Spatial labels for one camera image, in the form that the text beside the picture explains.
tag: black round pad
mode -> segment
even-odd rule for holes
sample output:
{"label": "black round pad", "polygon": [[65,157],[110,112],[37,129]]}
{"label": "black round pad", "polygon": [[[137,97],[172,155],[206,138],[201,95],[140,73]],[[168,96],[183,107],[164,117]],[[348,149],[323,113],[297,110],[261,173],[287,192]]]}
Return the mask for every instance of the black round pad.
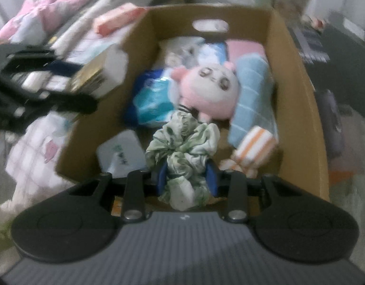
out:
{"label": "black round pad", "polygon": [[116,229],[110,213],[93,198],[60,194],[22,212],[11,232],[25,256],[65,263],[100,251]]}
{"label": "black round pad", "polygon": [[359,235],[348,213],[311,196],[279,198],[256,219],[255,232],[275,254],[306,263],[350,255]]}

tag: box handle hole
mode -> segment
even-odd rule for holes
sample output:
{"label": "box handle hole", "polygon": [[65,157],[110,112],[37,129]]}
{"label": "box handle hole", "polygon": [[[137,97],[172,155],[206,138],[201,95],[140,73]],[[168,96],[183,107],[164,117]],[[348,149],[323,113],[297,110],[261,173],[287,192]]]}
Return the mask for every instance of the box handle hole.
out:
{"label": "box handle hole", "polygon": [[221,19],[200,19],[193,22],[193,28],[199,32],[226,33],[229,25]]}

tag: white package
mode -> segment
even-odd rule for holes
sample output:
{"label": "white package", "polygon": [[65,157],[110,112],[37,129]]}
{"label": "white package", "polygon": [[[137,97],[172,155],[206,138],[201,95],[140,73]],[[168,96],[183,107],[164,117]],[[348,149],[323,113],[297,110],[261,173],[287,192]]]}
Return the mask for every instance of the white package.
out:
{"label": "white package", "polygon": [[113,178],[123,178],[137,169],[145,168],[146,157],[136,133],[126,130],[96,149],[102,172],[109,172]]}
{"label": "white package", "polygon": [[173,209],[185,211],[195,206],[194,189],[185,177],[180,177],[179,182],[168,185],[171,192],[170,205]]}
{"label": "white package", "polygon": [[204,42],[205,39],[198,36],[178,36],[160,41],[160,52],[152,69],[163,69],[165,66],[196,66],[196,55]]}

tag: pink box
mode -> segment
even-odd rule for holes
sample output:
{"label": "pink box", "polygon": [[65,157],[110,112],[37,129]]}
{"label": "pink box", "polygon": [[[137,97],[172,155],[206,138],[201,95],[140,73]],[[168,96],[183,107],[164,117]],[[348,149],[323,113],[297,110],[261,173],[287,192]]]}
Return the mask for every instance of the pink box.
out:
{"label": "pink box", "polygon": [[138,7],[132,3],[123,4],[96,18],[93,22],[93,30],[95,33],[105,37],[134,21],[145,11],[145,8]]}

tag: green patterned fabric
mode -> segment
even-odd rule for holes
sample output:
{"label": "green patterned fabric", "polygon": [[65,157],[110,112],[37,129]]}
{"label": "green patterned fabric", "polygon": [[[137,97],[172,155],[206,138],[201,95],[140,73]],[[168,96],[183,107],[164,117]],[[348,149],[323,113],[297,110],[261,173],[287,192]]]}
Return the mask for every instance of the green patterned fabric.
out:
{"label": "green patterned fabric", "polygon": [[215,124],[199,123],[190,113],[180,110],[172,114],[171,121],[153,135],[146,151],[150,169],[167,158],[167,185],[160,201],[180,211],[206,205],[210,192],[203,175],[218,140]]}

